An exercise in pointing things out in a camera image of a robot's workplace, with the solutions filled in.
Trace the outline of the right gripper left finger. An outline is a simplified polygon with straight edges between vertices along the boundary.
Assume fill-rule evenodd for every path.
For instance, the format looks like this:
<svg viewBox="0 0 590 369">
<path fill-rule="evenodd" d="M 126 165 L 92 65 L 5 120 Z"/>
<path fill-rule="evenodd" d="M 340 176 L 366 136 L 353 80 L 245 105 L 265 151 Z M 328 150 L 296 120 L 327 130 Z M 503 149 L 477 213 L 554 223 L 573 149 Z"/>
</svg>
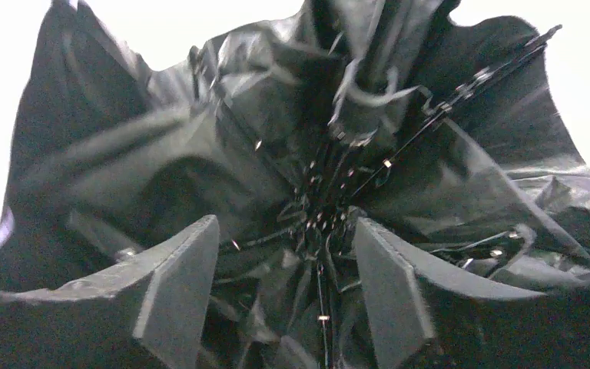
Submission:
<svg viewBox="0 0 590 369">
<path fill-rule="evenodd" d="M 194 368 L 220 228 L 172 238 L 49 290 L 0 291 L 0 368 Z"/>
</svg>

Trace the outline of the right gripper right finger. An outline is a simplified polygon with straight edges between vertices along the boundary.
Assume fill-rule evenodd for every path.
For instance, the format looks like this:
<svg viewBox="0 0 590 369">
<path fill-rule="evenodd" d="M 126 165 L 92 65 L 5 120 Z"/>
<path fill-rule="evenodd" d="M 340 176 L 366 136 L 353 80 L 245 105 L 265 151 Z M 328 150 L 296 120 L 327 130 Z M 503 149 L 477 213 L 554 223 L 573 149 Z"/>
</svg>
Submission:
<svg viewBox="0 0 590 369">
<path fill-rule="evenodd" d="M 380 368 L 590 368 L 590 281 L 538 292 L 418 249 L 367 218 L 353 239 Z"/>
</svg>

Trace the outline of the lilac umbrella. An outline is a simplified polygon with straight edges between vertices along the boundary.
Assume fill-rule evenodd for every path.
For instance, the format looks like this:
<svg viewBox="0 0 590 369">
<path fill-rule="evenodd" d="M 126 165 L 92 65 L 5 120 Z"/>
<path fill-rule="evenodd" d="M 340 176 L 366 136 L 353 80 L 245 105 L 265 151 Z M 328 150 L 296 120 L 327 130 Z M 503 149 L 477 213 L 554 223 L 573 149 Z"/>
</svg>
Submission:
<svg viewBox="0 0 590 369">
<path fill-rule="evenodd" d="M 590 167 L 538 32 L 455 1 L 307 1 L 155 71 L 52 2 L 12 138 L 0 291 L 62 285 L 206 215 L 219 249 L 194 368 L 380 368 L 360 218 L 480 277 L 590 281 Z"/>
</svg>

